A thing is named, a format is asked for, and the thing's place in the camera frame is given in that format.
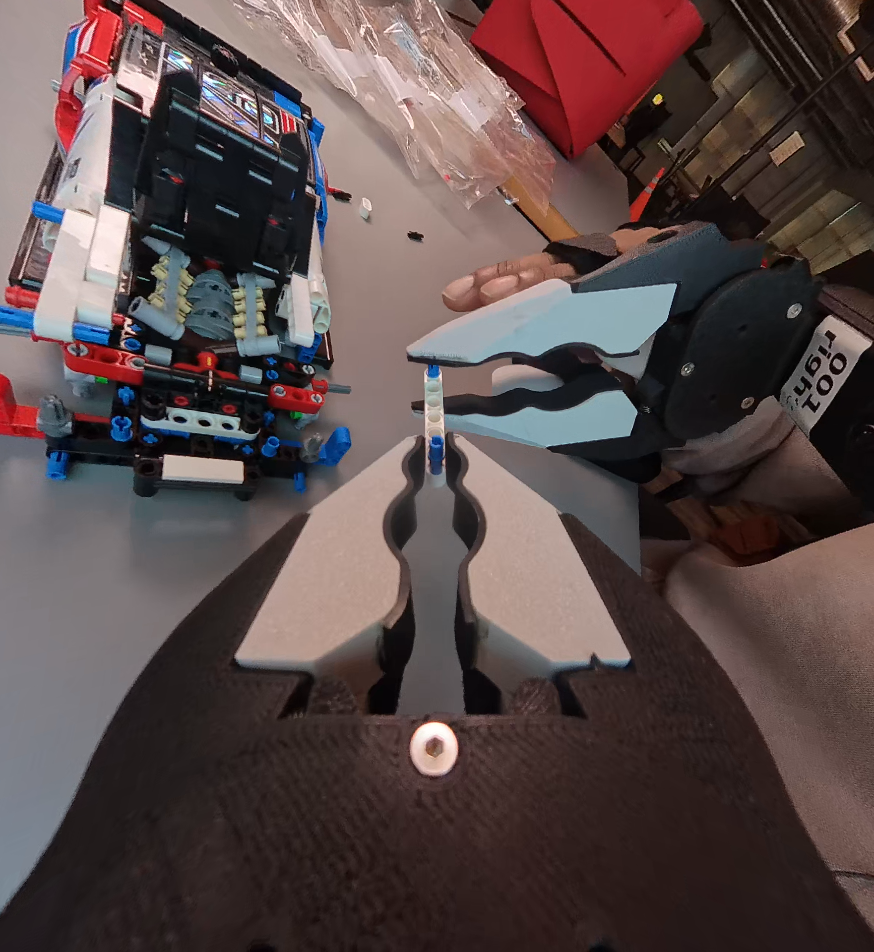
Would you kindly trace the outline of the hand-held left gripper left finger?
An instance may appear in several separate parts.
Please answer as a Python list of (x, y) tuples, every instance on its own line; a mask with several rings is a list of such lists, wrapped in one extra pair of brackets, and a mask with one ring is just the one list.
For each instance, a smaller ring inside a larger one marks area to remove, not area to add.
[(366, 710), (397, 708), (415, 639), (404, 548), (425, 457), (424, 438), (407, 438), (312, 507), (237, 664), (339, 680)]

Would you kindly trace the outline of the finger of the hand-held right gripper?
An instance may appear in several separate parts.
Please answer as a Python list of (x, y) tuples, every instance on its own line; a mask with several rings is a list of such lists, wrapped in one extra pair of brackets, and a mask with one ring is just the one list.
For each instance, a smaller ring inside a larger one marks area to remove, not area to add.
[(675, 283), (574, 292), (567, 282), (550, 279), (458, 315), (409, 345), (407, 359), (469, 366), (582, 348), (638, 380), (676, 292)]
[(574, 379), (535, 367), (498, 367), (491, 395), (446, 395), (439, 402), (444, 426), (540, 448), (579, 446), (632, 434), (637, 410), (620, 382), (601, 367)]

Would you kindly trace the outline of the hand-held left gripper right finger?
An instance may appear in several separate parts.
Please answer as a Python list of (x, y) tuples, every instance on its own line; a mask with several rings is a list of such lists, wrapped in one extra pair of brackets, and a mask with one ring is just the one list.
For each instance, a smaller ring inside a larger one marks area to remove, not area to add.
[(529, 680), (631, 657), (562, 513), (466, 439), (447, 437), (458, 570), (455, 644), (467, 712), (500, 712)]

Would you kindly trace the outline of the white perforated toy beam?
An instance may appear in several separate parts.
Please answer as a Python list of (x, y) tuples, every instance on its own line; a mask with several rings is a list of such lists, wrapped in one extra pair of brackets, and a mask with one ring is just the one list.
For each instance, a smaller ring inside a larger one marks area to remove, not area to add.
[(443, 404), (443, 376), (438, 380), (427, 380), (426, 372), (424, 374), (424, 435), (427, 441), (427, 474), (428, 480), (431, 485), (434, 487), (440, 487), (445, 485), (445, 457), (444, 457), (444, 466), (443, 466), (443, 476), (441, 478), (435, 479), (429, 474), (428, 467), (428, 444), (429, 437), (431, 435), (442, 435), (444, 436), (445, 442), (445, 419), (444, 419), (444, 404)]

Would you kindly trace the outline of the person's right hand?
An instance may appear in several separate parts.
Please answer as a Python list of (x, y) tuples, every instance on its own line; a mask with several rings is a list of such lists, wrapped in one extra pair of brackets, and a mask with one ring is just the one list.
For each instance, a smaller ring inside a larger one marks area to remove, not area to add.
[(547, 280), (569, 281), (604, 267), (661, 232), (634, 223), (610, 234), (552, 242), (542, 252), (477, 268), (452, 281), (443, 289), (443, 304), (454, 312), (473, 311)]

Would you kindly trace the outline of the orange traffic cone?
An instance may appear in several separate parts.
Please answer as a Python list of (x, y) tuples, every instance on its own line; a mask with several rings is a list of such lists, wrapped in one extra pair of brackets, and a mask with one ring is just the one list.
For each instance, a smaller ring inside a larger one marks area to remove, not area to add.
[(634, 199), (629, 205), (629, 222), (635, 224), (640, 222), (643, 215), (645, 214), (645, 208), (647, 207), (653, 193), (655, 192), (658, 184), (663, 179), (666, 168), (659, 168), (658, 173), (656, 173), (647, 184), (643, 185), (641, 190), (635, 195)]

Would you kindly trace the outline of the background storage shelves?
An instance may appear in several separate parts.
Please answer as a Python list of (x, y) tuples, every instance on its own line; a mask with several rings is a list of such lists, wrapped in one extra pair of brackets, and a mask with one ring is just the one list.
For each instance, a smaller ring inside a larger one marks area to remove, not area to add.
[(874, 43), (854, 1), (695, 2), (701, 37), (603, 145), (647, 223), (686, 210), (815, 271), (874, 252)]

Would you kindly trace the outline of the red box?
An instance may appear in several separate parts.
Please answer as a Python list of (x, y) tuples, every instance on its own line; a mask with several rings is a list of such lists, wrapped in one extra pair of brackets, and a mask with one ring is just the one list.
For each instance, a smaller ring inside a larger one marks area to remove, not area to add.
[(639, 103), (703, 28), (688, 1), (495, 1), (470, 41), (573, 159)]

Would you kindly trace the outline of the person's beige sweatshirt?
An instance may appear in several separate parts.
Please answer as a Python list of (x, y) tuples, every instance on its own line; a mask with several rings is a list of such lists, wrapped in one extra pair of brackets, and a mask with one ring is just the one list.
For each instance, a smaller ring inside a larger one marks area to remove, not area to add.
[(729, 674), (874, 929), (874, 523), (757, 565), (689, 541), (643, 541), (642, 562)]

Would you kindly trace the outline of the clear plastic bags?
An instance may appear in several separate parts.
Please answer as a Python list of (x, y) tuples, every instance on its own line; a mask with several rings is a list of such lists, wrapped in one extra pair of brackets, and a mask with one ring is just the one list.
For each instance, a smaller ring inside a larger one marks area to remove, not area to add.
[(415, 177), (431, 168), (466, 208), (515, 180), (548, 210), (554, 157), (437, 2), (236, 5), (382, 125)]

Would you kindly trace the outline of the toy brick race car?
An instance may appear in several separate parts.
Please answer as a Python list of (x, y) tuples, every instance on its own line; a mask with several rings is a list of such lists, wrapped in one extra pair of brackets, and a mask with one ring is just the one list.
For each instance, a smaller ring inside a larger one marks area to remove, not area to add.
[(85, 2), (54, 86), (55, 140), (0, 303), (0, 334), (50, 344), (78, 400), (18, 402), (0, 435), (46, 475), (125, 468), (252, 499), (307, 488), (349, 429), (315, 429), (333, 364), (324, 125), (293, 88), (162, 2)]

